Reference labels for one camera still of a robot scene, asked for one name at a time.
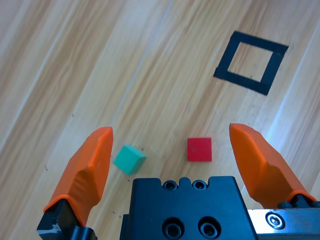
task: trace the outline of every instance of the orange rubber pad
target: orange rubber pad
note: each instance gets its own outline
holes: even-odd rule
[[[296,194],[316,201],[302,186],[284,158],[264,137],[244,124],[234,123],[229,128],[236,164],[255,201],[265,209],[277,208],[290,202]]]
[[[104,192],[113,138],[111,127],[91,133],[70,159],[44,211],[66,199],[80,225],[86,225],[90,210],[100,202]]]

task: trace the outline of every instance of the wooden floor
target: wooden floor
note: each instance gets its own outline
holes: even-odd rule
[[[213,77],[234,31],[289,46],[268,96]],[[119,239],[132,180],[236,177],[229,124],[260,131],[320,199],[319,0],[1,0],[0,235],[36,240],[70,159],[101,126],[143,149],[137,175],[110,166],[88,226]],[[229,68],[260,80],[270,52],[242,44]],[[186,160],[212,137],[213,162]]]

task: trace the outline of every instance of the red cube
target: red cube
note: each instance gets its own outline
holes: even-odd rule
[[[188,161],[212,162],[212,144],[210,137],[188,138]]]

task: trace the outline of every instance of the black tape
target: black tape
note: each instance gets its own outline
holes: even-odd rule
[[[260,82],[228,71],[240,42],[273,52]],[[235,31],[230,38],[228,46],[213,76],[254,90],[263,95],[268,95],[288,47],[289,46]]]

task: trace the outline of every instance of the green cube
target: green cube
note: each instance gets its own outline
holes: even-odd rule
[[[146,155],[133,146],[124,145],[114,160],[114,165],[128,175],[136,174],[146,159]]]

